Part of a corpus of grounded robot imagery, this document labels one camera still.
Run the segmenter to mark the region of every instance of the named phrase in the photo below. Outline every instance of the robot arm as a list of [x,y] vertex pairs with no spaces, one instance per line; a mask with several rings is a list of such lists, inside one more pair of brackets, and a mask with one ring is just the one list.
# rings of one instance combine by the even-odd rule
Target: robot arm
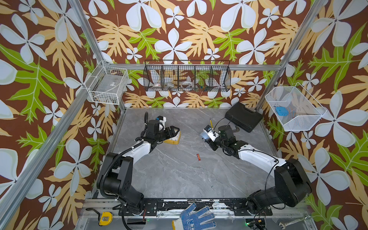
[[101,195],[114,198],[127,206],[127,210],[140,214],[143,210],[144,196],[131,186],[133,164],[150,153],[158,142],[175,137],[179,128],[165,128],[166,118],[159,116],[148,120],[145,113],[145,129],[132,147],[120,153],[108,153],[97,177],[97,187]]
[[220,126],[218,133],[208,125],[201,136],[212,150],[220,147],[226,155],[248,161],[274,177],[274,187],[266,189],[265,186],[265,190],[256,191],[247,198],[250,213],[256,215],[274,204],[294,207],[311,193],[311,183],[299,161],[286,161],[259,151],[245,141],[237,141],[229,125]]

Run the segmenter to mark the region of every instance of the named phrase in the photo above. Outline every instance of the blue work glove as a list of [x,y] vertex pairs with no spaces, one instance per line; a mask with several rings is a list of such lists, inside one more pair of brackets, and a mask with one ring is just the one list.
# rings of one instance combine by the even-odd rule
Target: blue work glove
[[215,215],[209,211],[206,206],[201,210],[193,212],[197,207],[195,203],[191,203],[181,214],[180,218],[173,220],[173,230],[207,230],[216,227],[214,221],[208,222],[215,218]]

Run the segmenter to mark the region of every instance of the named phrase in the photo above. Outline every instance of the black tool case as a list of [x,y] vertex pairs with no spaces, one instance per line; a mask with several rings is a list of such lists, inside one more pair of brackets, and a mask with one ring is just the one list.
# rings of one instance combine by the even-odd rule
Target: black tool case
[[226,119],[247,132],[251,132],[262,120],[262,117],[262,114],[251,111],[240,102],[236,103],[225,114]]

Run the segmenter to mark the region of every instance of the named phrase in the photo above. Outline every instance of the white wire basket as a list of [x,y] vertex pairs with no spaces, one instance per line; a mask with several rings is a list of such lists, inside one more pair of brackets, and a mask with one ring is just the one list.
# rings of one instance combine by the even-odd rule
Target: white wire basket
[[[327,111],[306,89],[303,91],[309,99],[297,86],[278,86],[266,95],[266,101],[285,131],[308,131]],[[278,107],[287,112],[281,114]]]
[[87,91],[93,102],[118,105],[128,82],[127,69],[97,66]]

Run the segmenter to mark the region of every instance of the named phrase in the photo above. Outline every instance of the black wire basket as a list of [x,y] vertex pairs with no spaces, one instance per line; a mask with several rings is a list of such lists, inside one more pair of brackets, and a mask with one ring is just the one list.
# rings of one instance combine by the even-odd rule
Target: black wire basket
[[[187,64],[165,64],[165,62]],[[146,91],[230,90],[230,61],[145,60],[143,71]]]

